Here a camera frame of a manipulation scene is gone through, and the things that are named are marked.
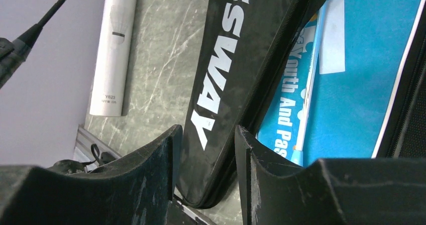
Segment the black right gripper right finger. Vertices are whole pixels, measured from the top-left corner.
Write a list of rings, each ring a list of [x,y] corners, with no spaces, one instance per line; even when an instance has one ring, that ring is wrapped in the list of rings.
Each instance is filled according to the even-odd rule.
[[[425,224],[425,159],[318,159],[303,168],[242,126],[235,153],[244,224]]]

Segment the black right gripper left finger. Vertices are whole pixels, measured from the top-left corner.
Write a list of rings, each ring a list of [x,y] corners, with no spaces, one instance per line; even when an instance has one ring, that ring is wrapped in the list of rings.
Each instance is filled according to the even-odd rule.
[[[89,173],[1,166],[1,224],[166,224],[183,128]]]

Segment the white shuttlecock tube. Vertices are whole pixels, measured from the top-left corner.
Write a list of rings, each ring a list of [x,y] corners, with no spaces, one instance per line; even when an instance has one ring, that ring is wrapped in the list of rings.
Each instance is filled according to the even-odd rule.
[[[137,0],[105,0],[89,113],[122,115]]]

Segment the black badminton racket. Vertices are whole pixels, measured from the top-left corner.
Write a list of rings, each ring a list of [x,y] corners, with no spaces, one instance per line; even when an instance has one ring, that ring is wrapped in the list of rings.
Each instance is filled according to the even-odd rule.
[[[12,42],[1,37],[1,87],[26,61],[44,26],[62,7],[66,0],[58,0],[44,16]]]

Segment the black racket cover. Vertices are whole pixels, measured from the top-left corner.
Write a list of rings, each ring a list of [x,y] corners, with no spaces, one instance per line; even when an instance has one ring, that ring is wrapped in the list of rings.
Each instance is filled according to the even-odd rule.
[[[177,181],[185,205],[207,209],[236,172],[236,126],[258,130],[307,22],[326,0],[208,0]]]

